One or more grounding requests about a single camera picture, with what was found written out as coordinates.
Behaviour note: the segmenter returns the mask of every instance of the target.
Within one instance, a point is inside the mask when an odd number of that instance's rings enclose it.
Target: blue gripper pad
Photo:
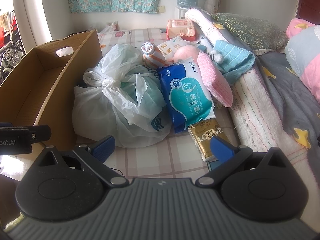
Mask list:
[[[88,151],[93,157],[104,163],[113,153],[115,147],[115,138],[113,136],[107,136],[95,144],[90,145]]]
[[[210,150],[221,163],[226,162],[239,151],[237,147],[234,147],[219,136],[213,136],[210,140]]]

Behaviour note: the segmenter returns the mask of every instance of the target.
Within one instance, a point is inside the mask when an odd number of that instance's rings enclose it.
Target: box handle hole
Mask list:
[[[56,53],[57,53],[58,57],[64,57],[64,56],[72,55],[73,54],[73,48],[65,47],[65,48],[62,48],[62,49],[58,49]]]

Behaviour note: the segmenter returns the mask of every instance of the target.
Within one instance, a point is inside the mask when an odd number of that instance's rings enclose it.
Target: metal screw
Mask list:
[[[113,185],[121,185],[127,182],[127,180],[124,177],[113,177],[110,180],[111,184]]]
[[[201,184],[201,185],[211,185],[214,183],[214,179],[213,178],[210,178],[210,177],[201,177],[198,182]]]

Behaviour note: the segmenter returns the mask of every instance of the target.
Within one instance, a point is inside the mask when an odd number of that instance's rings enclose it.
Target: door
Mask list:
[[[297,18],[320,25],[320,0],[300,0]]]

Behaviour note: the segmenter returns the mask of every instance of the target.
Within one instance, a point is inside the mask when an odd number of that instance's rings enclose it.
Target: pillow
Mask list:
[[[261,50],[262,54],[268,51],[283,52],[288,43],[288,37],[285,32],[267,20],[231,13],[216,13],[212,14],[212,17],[252,50],[255,50],[256,54],[259,50]]]
[[[316,25],[313,23],[310,23],[306,20],[292,19],[285,34],[287,34],[289,39],[291,39],[294,35],[297,35],[302,30],[309,28],[309,27],[313,27],[313,26],[316,26]]]
[[[320,103],[320,25],[293,36],[285,54],[292,70]]]

